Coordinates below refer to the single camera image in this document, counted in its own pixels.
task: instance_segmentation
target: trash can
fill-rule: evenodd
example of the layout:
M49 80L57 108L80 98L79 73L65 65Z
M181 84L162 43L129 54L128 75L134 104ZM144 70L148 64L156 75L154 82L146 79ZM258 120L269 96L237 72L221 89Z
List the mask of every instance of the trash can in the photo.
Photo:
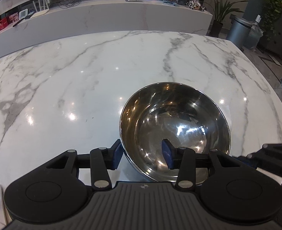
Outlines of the trash can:
M258 42L262 36L263 36L263 30L258 26L258 24L254 24L243 46L249 50L255 51Z
M226 40L231 41L239 49L241 49L252 28L253 22L246 21L245 19L237 16L231 16L230 18L232 19L232 25Z

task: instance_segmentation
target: potted plant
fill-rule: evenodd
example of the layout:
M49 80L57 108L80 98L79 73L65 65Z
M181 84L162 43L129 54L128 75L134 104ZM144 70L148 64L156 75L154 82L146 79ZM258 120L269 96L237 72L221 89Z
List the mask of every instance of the potted plant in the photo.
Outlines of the potted plant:
M237 2L229 2L226 0L223 3L223 0L214 0L214 7L212 7L209 3L208 4L214 12L214 22L212 24L211 31L209 33L210 36L213 37L218 37L222 27L223 27L223 21L226 17L231 12L239 12L243 13L244 11L241 11L239 8L232 8L232 6L236 3L240 2L248 2L248 0L243 0L243 1L237 1Z
M275 22L281 17L282 0L265 0L260 28L264 31L266 40L275 34Z

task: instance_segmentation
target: red box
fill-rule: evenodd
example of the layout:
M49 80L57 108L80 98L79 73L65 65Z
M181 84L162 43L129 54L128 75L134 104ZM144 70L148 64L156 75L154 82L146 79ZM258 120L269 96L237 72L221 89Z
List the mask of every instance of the red box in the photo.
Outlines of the red box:
M4 19L0 20L0 31L3 30L7 26L8 26L8 21L7 21L7 18L5 17Z

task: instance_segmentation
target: gift box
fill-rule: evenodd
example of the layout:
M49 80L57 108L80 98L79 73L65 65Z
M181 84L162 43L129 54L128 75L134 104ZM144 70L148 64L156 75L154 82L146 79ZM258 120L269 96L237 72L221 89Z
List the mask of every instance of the gift box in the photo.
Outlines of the gift box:
M10 16L8 16L8 23L13 23L19 20L19 13L14 13Z
M8 21L7 21L7 18L5 17L4 19L0 20L0 31L3 30L7 26L8 26Z

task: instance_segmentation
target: stainless steel bowl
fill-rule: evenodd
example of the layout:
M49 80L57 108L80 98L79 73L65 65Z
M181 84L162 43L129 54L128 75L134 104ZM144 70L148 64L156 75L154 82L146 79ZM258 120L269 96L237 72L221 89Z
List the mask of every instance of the stainless steel bowl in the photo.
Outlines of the stainless steel bowl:
M179 83L152 84L132 95L121 114L120 138L130 163L160 182L173 182L178 174L163 158L164 138L196 153L215 148L228 154L230 149L230 131L221 110L202 92ZM197 169L196 182L207 175L207 169Z

